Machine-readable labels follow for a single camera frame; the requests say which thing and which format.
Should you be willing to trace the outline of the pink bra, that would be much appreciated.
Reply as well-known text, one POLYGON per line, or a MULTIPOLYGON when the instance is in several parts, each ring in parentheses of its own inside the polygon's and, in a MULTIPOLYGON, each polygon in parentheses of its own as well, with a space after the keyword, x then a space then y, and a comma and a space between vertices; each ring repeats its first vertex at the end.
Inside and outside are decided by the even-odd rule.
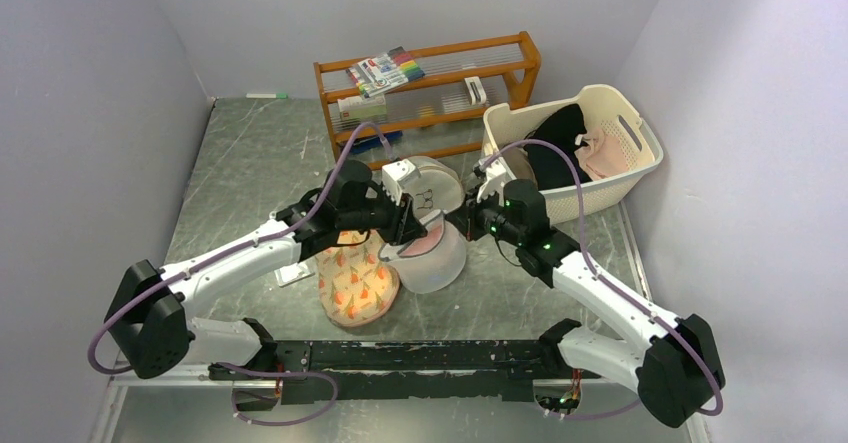
POLYGON ((444 226, 437 225, 430 229, 426 236, 416 239, 398 252, 402 258, 420 256, 435 249, 441 242, 444 234, 444 226))

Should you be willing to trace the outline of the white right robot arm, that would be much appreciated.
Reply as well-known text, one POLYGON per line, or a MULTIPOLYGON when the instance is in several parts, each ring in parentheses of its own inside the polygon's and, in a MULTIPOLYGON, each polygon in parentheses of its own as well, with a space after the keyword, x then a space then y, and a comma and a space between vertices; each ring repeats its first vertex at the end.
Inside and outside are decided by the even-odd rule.
POLYGON ((677 428, 697 413, 723 408, 726 383, 709 323, 681 318, 613 277, 580 243, 554 227, 541 193, 528 180, 506 184, 484 199, 470 191, 448 221, 470 241, 491 236, 514 246, 519 266, 582 304, 616 333, 609 338, 567 321, 539 354, 550 376, 586 370, 637 395, 660 423, 677 428))

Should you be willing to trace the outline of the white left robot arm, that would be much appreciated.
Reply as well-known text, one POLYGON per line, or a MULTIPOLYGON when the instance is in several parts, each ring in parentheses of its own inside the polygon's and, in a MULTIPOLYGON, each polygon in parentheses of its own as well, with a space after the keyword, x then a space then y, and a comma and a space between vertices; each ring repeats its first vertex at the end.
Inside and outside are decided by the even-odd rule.
POLYGON ((417 176, 408 159, 385 165, 375 182, 357 160, 340 162, 323 187, 304 195, 251 233, 199 257, 157 268, 147 260, 124 273, 102 328, 88 349, 90 365, 116 375, 96 360, 97 344, 109 335, 141 379, 193 364, 237 365, 249 377, 273 372, 277 351, 257 323, 198 317, 199 308, 267 273, 297 265, 338 244, 343 232, 376 232, 391 244, 426 234, 403 185, 417 176))

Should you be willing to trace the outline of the white mesh laundry bag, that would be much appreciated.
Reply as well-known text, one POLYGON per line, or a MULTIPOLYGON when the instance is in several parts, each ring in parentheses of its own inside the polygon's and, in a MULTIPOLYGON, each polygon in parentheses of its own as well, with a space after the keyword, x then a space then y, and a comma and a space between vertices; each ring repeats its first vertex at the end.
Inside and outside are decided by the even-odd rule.
POLYGON ((427 233, 437 225, 444 226, 443 238, 435 249, 426 254, 411 258, 400 257, 398 252, 410 243, 400 246, 384 244, 378 253, 379 260, 395 270, 402 286, 416 294, 432 293, 445 288, 458 278, 466 264, 465 239, 442 218, 427 223, 427 233))

